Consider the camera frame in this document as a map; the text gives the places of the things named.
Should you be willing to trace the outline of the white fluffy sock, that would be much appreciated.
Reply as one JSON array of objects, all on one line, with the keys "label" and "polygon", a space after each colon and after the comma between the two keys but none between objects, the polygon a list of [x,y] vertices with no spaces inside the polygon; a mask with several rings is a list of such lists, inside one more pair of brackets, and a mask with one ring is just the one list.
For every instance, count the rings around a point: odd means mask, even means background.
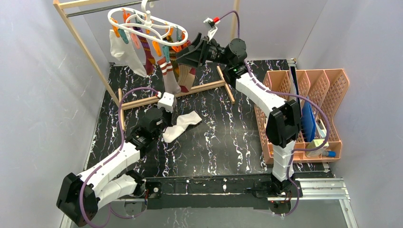
[{"label": "white fluffy sock", "polygon": [[163,140],[166,143],[171,143],[176,140],[190,125],[197,125],[202,119],[195,112],[192,111],[189,114],[180,115],[177,118],[175,125],[167,127],[163,133]]},{"label": "white fluffy sock", "polygon": [[134,50],[130,33],[125,31],[125,35],[128,43],[118,38],[112,29],[109,30],[111,56],[120,62],[125,62],[136,75],[147,77],[146,69]]}]

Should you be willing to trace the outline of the grey sock with red stripes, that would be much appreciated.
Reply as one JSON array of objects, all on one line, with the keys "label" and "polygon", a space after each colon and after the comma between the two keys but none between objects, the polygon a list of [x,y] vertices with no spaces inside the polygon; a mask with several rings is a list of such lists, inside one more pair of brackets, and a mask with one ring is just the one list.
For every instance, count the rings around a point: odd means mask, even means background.
[{"label": "grey sock with red stripes", "polygon": [[177,83],[173,72],[173,66],[170,61],[166,61],[166,58],[163,57],[157,61],[158,66],[160,67],[163,74],[163,83],[165,92],[170,94],[178,94],[181,91],[180,86]]}]

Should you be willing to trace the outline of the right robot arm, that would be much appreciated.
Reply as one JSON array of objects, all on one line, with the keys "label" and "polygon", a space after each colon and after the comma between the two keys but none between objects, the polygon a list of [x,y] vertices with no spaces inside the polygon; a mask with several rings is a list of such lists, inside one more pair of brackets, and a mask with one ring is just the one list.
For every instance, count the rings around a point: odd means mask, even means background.
[{"label": "right robot arm", "polygon": [[197,68],[206,61],[223,64],[223,77],[232,88],[247,96],[267,117],[266,138],[273,145],[272,177],[284,182],[292,177],[291,155],[301,131],[301,111],[297,101],[287,101],[262,84],[248,68],[246,44],[240,38],[227,46],[198,34],[187,47],[176,53],[178,64]]}]

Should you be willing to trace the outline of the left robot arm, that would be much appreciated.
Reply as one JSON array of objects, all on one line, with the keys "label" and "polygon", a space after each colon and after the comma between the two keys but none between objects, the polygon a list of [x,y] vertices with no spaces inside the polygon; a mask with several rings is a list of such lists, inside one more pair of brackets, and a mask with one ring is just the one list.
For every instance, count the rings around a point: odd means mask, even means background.
[{"label": "left robot arm", "polygon": [[163,130],[171,124],[172,112],[152,107],[117,148],[102,161],[80,174],[69,173],[62,181],[56,202],[78,227],[88,225],[98,210],[125,196],[146,193],[145,178],[133,164],[156,150]]}]

